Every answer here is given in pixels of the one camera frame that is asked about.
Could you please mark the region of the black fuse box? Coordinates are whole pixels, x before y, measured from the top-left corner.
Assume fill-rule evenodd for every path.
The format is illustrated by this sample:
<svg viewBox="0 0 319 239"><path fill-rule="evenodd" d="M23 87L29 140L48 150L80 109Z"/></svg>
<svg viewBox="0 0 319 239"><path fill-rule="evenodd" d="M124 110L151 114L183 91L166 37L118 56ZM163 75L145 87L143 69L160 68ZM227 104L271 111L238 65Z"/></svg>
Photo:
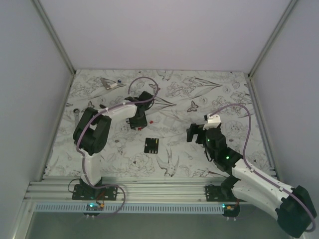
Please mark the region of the black fuse box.
<svg viewBox="0 0 319 239"><path fill-rule="evenodd" d="M157 154L158 153L159 139L158 139L158 145L155 145L155 140L156 140L156 138L146 138L144 153L148 153L148 154Z"/></svg>

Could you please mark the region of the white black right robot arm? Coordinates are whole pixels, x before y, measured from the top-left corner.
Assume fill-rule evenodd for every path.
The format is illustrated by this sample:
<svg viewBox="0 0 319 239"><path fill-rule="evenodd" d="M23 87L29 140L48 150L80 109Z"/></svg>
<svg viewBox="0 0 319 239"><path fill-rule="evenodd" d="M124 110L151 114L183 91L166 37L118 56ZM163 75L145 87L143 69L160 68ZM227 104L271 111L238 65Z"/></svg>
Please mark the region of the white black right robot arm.
<svg viewBox="0 0 319 239"><path fill-rule="evenodd" d="M196 135L195 142L203 145L208 161L229 175L221 188L225 201L236 198L254 205L294 238L315 230L317 212L304 187L282 183L245 161L243 155L227 145L219 127L205 129L202 124L193 123L186 133L187 142L192 142Z"/></svg>

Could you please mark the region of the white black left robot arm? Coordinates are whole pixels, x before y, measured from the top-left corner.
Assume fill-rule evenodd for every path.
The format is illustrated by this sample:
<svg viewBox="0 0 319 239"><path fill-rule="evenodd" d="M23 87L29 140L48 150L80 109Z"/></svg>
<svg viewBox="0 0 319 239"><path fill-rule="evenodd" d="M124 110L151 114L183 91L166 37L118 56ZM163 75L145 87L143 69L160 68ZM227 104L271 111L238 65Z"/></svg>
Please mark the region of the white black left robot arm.
<svg viewBox="0 0 319 239"><path fill-rule="evenodd" d="M111 123L128 120L132 130L145 128L148 125L146 111L151 108L154 98L143 91L139 97L127 97L118 105L84 111L73 139L77 152L82 155L81 179L86 184L83 192L90 200L96 200L102 194L100 157L107 144Z"/></svg>

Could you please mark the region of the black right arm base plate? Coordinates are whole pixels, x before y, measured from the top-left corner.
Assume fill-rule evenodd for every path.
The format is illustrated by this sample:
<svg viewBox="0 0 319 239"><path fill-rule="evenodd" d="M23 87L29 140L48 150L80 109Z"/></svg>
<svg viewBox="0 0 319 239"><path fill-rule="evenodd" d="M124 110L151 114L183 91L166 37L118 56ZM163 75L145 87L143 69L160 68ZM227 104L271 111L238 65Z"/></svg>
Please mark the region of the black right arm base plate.
<svg viewBox="0 0 319 239"><path fill-rule="evenodd" d="M244 202L244 200L235 197L231 189L222 186L206 185L204 192L207 202Z"/></svg>

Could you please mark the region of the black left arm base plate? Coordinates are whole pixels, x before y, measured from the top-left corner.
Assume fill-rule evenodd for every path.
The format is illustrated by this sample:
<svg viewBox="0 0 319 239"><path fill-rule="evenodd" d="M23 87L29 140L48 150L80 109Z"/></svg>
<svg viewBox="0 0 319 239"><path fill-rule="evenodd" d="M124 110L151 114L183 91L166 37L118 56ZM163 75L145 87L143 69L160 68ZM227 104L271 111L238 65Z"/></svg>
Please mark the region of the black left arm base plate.
<svg viewBox="0 0 319 239"><path fill-rule="evenodd" d="M107 187L103 189L94 189L83 181L76 184L72 193L72 200L97 200L97 201L115 201L118 188Z"/></svg>

